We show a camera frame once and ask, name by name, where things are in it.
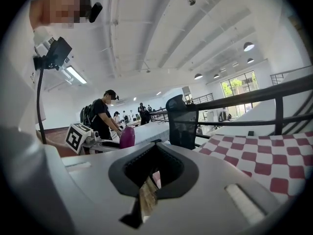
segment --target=purple bag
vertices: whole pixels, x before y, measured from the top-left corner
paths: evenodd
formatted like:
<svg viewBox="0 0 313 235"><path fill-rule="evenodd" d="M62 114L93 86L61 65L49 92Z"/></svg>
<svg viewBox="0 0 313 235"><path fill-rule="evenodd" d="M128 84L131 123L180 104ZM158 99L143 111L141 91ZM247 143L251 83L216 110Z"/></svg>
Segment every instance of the purple bag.
<svg viewBox="0 0 313 235"><path fill-rule="evenodd" d="M135 145L135 130L129 126L126 126L122 131L119 139L120 149L128 148Z"/></svg>

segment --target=window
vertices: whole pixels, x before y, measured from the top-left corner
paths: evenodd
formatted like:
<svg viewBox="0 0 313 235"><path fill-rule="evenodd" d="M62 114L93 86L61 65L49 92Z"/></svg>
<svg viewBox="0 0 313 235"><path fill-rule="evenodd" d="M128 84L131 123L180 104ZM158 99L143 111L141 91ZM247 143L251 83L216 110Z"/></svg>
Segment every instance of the window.
<svg viewBox="0 0 313 235"><path fill-rule="evenodd" d="M240 76L228 79L222 82L221 86L223 88L224 97L239 95L259 89L258 82L253 70ZM258 103L259 102L231 106L228 107L228 111L233 116L233 118L238 118L251 110Z"/></svg>

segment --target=white ceiling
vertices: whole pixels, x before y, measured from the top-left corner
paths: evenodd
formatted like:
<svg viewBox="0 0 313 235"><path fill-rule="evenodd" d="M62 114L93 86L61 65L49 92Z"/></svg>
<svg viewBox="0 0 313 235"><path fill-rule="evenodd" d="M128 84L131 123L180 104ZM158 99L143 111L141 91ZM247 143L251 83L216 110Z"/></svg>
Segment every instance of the white ceiling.
<svg viewBox="0 0 313 235"><path fill-rule="evenodd" d="M114 89L129 100L199 83L193 80L198 72L225 67L229 74L233 61L238 71L250 56L263 60L246 0L97 1L103 10L95 23L50 29L71 45L74 68L87 80L73 91ZM248 40L256 48L245 53Z"/></svg>

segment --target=red and white checkered cloth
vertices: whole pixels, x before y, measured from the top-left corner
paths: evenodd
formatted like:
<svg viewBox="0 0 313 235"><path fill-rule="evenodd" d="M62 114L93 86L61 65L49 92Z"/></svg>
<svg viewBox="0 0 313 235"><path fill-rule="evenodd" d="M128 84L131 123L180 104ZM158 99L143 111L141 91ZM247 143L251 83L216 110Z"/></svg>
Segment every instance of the red and white checkered cloth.
<svg viewBox="0 0 313 235"><path fill-rule="evenodd" d="M313 132L263 137L216 134L199 152L231 163L284 203L301 192L311 175ZM160 188L159 172L153 178Z"/></svg>

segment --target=black mesh chair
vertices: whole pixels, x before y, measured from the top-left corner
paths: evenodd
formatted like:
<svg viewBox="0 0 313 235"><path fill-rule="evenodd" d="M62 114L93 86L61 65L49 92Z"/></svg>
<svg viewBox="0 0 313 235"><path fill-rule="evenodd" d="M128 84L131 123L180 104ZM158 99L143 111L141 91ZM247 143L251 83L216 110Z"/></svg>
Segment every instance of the black mesh chair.
<svg viewBox="0 0 313 235"><path fill-rule="evenodd" d="M199 112L195 104L186 105L182 95L177 95L166 103L170 124L170 143L187 149L195 148Z"/></svg>

